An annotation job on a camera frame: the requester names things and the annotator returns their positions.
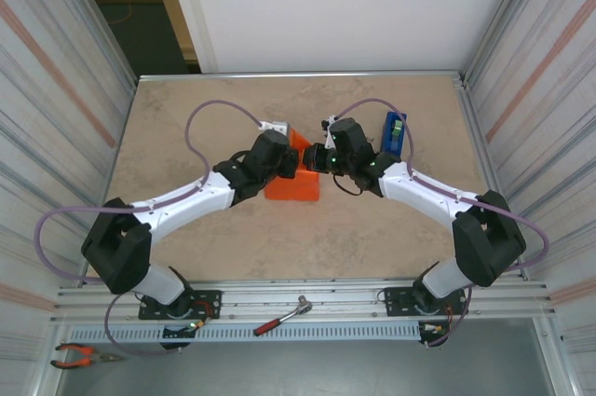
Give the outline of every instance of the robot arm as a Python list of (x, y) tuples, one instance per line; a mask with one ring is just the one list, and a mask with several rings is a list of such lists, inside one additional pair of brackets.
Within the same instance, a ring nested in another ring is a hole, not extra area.
[(328, 120), (323, 128), (328, 131), (327, 142), (314, 144), (303, 157), (308, 169), (348, 175), (360, 189), (408, 204), (452, 231), (454, 258), (435, 264), (413, 284), (413, 295), (422, 308), (440, 306), (447, 295), (470, 284), (490, 286), (525, 251), (522, 233), (513, 220), (459, 200), (469, 198), (508, 210), (495, 191), (478, 196), (413, 171), (457, 196), (447, 198), (412, 179), (399, 157), (375, 153), (353, 118)]
[[(181, 316), (190, 305), (190, 286), (175, 270), (150, 265), (151, 248), (199, 217), (255, 197), (275, 177), (292, 178), (297, 166), (298, 152), (290, 148), (288, 137), (278, 130), (265, 130), (250, 151), (215, 165), (202, 187), (199, 179), (158, 198), (130, 205), (120, 198), (110, 200), (108, 207), (155, 210), (100, 214), (81, 251), (113, 294), (143, 294), (173, 317)], [(199, 189), (187, 196), (194, 188)], [(159, 205), (178, 197), (181, 199), (177, 202)]]

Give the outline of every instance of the metal wall panel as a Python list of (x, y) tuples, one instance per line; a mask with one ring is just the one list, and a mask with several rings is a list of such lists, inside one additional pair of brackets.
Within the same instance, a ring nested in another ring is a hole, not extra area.
[[(38, 262), (34, 224), (102, 201), (135, 87), (88, 0), (0, 0), (0, 393), (28, 391), (62, 280)], [(77, 272), (89, 219), (47, 223), (57, 266)]]
[[(551, 290), (586, 393), (596, 391), (595, 9), (596, 0), (518, 0), (467, 74), (512, 209), (552, 241), (531, 273)], [(529, 251), (539, 249), (523, 232)]]

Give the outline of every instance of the orange object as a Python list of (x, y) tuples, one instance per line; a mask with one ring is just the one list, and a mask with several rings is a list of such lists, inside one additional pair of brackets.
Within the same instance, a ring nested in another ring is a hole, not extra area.
[(293, 179), (275, 178), (264, 188), (264, 197), (271, 200), (317, 201), (318, 172), (309, 171), (302, 164), (302, 155), (311, 143), (294, 129), (290, 129), (290, 146), (298, 149), (300, 163)]

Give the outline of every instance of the red handle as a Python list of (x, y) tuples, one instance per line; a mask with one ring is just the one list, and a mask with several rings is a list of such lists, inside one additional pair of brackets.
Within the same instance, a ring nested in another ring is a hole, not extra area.
[(253, 332), (258, 337), (259, 335), (263, 335), (265, 333), (268, 333), (272, 329), (277, 328), (280, 324), (281, 321), (279, 321), (279, 319), (271, 320), (269, 323), (265, 323), (263, 326), (259, 326)]

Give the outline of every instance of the pliers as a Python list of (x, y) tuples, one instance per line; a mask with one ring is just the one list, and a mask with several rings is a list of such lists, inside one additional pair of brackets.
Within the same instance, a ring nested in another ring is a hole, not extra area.
[(95, 348), (79, 345), (78, 343), (63, 343), (56, 347), (57, 351), (66, 351), (69, 349), (80, 352), (83, 354), (83, 358), (77, 362), (51, 361), (49, 364), (56, 368), (60, 368), (61, 370), (73, 370), (81, 366), (90, 366), (94, 362), (114, 362), (123, 359), (121, 356), (100, 353), (97, 352)]

